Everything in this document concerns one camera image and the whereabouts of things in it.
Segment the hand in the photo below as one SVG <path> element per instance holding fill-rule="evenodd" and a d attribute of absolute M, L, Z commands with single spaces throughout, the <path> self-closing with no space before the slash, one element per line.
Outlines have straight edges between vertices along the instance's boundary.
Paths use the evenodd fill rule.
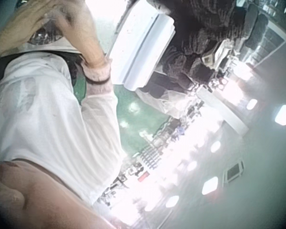
<path fill-rule="evenodd" d="M 59 0 L 30 0 L 21 6 L 0 31 L 0 56 L 27 42 L 47 22 L 44 15 L 58 3 Z"/>
<path fill-rule="evenodd" d="M 96 29 L 84 0 L 65 0 L 66 14 L 56 13 L 56 26 L 67 40 L 83 54 L 88 66 L 103 66 L 105 56 L 99 44 Z"/>

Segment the skin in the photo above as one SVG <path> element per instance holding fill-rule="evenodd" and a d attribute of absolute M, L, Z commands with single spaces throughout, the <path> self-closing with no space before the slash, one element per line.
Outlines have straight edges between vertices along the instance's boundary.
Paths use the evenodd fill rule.
<path fill-rule="evenodd" d="M 45 13 L 65 7 L 67 16 L 54 10 L 58 28 L 83 55 L 88 70 L 108 66 L 84 0 L 30 0 L 0 32 L 0 56 L 27 42 L 45 22 Z M 93 80 L 103 80 L 94 74 Z M 106 86 L 111 90 L 111 83 Z M 92 88 L 91 93 L 100 88 Z M 54 174 L 26 161 L 0 163 L 0 215 L 21 229 L 112 229 Z"/>

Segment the person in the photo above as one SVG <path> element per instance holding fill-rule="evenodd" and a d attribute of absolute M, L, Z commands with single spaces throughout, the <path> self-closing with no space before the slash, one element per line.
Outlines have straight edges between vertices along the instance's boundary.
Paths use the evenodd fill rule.
<path fill-rule="evenodd" d="M 0 216 L 21 229 L 113 228 L 91 205 L 122 164 L 117 98 L 85 1 L 30 0 L 0 31 L 0 57 L 27 42 L 53 11 L 82 54 L 86 97 L 80 106 L 60 56 L 30 52 L 7 65 L 0 81 Z"/>

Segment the white shirt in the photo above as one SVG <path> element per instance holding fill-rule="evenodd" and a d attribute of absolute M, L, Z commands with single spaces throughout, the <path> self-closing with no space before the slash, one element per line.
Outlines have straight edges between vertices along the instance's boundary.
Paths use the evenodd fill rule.
<path fill-rule="evenodd" d="M 116 106 L 113 92 L 80 106 L 61 57 L 25 54 L 0 82 L 0 161 L 32 161 L 93 204 L 122 164 Z"/>

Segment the ceiling vent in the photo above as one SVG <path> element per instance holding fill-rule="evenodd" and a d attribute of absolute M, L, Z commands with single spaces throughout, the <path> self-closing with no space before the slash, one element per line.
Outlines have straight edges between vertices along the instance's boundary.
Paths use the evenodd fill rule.
<path fill-rule="evenodd" d="M 244 172 L 245 166 L 243 160 L 238 160 L 236 164 L 229 167 L 224 172 L 224 185 L 230 183 L 231 181 L 235 180 L 236 178 L 240 177 Z"/>

